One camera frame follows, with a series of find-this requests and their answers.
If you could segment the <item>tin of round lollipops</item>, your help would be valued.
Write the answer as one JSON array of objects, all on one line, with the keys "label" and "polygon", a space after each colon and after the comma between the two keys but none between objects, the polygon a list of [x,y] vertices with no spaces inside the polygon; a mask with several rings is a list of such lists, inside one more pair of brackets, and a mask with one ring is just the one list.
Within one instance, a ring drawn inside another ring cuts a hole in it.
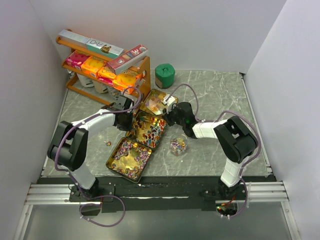
[{"label": "tin of round lollipops", "polygon": [[132,122],[132,129],[125,136],[145,147],[155,150],[165,132],[167,123],[160,117],[139,111]]}]

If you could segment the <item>tin of pastel candies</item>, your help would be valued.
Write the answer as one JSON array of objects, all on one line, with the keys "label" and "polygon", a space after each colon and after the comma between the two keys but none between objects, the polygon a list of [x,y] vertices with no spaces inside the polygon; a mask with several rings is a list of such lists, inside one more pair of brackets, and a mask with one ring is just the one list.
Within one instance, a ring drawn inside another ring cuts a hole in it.
[{"label": "tin of pastel candies", "polygon": [[[172,106],[170,101],[164,103],[169,95],[169,93],[152,89],[142,102],[139,110],[154,116],[161,116],[164,109],[167,110],[168,107]],[[178,103],[177,97],[172,95],[170,100],[172,99],[174,99],[174,103]]]}]

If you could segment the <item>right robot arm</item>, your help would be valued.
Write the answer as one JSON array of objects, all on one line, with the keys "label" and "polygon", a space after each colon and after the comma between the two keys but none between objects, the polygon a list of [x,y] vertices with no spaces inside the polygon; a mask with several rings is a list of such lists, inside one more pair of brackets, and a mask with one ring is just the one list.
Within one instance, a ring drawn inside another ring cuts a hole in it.
[{"label": "right robot arm", "polygon": [[218,180],[218,193],[223,199],[236,194],[247,164],[258,157],[261,151],[261,139],[253,127],[241,115],[221,120],[222,112],[215,121],[197,120],[190,103],[180,102],[162,111],[162,117],[169,126],[182,127],[185,135],[192,139],[217,139],[225,156],[226,163]]}]

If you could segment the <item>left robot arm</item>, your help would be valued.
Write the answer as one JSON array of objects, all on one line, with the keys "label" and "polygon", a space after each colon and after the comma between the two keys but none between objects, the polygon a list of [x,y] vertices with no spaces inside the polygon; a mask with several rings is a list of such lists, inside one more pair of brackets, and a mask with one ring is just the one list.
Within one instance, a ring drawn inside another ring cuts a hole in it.
[{"label": "left robot arm", "polygon": [[99,180],[85,163],[88,140],[109,127],[120,131],[132,128],[134,101],[119,96],[116,102],[102,107],[96,113],[78,121],[61,121],[53,134],[47,157],[54,161],[58,172],[65,172],[87,201],[94,201],[100,194]]}]

